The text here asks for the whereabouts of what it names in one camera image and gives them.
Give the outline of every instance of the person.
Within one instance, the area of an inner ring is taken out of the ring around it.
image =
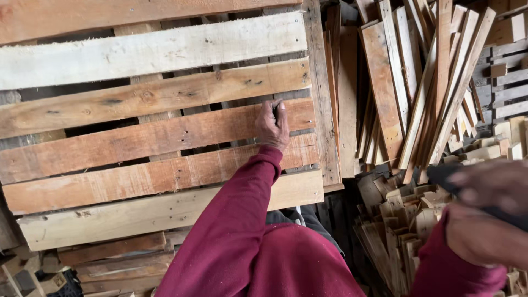
[[[335,242],[320,229],[294,224],[297,219],[276,212],[280,222],[266,225],[270,189],[280,176],[279,162],[289,140],[284,103],[264,102],[256,129],[261,142],[258,154],[202,212],[156,296],[364,296]],[[464,201],[500,204],[491,193],[507,188],[511,201],[503,207],[528,206],[517,198],[526,193],[524,177],[508,174],[512,179],[505,181],[496,170],[487,170],[490,175],[485,178],[479,178],[477,167],[452,177],[454,183],[472,189],[461,195]],[[301,209],[302,217],[307,209]],[[505,284],[505,265],[528,268],[527,248],[523,231],[476,208],[451,203],[419,252],[411,295],[491,296]]]

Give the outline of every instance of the person's right hand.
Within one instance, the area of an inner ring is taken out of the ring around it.
[[[273,114],[275,107],[277,107],[276,119]],[[262,145],[269,145],[284,152],[290,141],[290,129],[286,106],[281,99],[262,103],[255,125]]]
[[[463,188],[458,197],[473,207],[498,206],[509,214],[528,213],[528,162],[494,159],[449,177]]]

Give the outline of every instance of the pallet slat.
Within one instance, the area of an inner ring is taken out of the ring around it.
[[[20,5],[15,0],[7,0],[2,6],[10,14],[0,27],[0,44],[86,29],[300,3],[300,0],[210,0],[192,4],[183,0],[133,3],[127,0],[50,0]],[[68,21],[59,21],[57,15]]]
[[[287,100],[285,104],[291,110],[291,131],[315,127],[311,98]],[[0,151],[0,181],[9,184],[255,137],[254,122],[260,106],[217,110]]]
[[[220,187],[26,216],[18,220],[31,250],[43,250],[189,226]],[[321,170],[281,176],[268,210],[324,201]]]
[[[0,138],[310,86],[308,58],[302,58],[3,105]]]
[[[85,206],[227,181],[258,149],[255,144],[232,147],[3,188],[11,212],[17,215]],[[310,133],[290,138],[280,165],[290,169],[318,162],[317,139]]]
[[[302,12],[78,42],[3,47],[0,90],[140,76],[306,49]]]

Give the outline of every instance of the scrap wood pile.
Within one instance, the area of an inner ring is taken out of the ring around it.
[[[437,185],[402,185],[403,174],[389,179],[369,174],[358,182],[363,205],[353,226],[367,257],[396,297],[408,295],[427,242],[452,195]],[[506,288],[494,296],[528,294],[528,273],[510,268]]]
[[[382,163],[393,174],[406,170],[406,184],[418,166],[418,184],[426,183],[427,166],[439,163],[446,145],[455,151],[464,135],[475,137],[483,120],[471,78],[496,13],[449,0],[357,6],[371,90],[358,97],[366,99],[356,157],[367,170]]]

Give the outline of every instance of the maroon sweatshirt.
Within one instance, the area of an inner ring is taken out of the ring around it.
[[[327,239],[295,224],[265,225],[279,150],[262,146],[222,187],[178,250],[156,297],[364,296]],[[465,262],[445,243],[448,214],[419,252],[413,296],[491,296],[504,267]]]

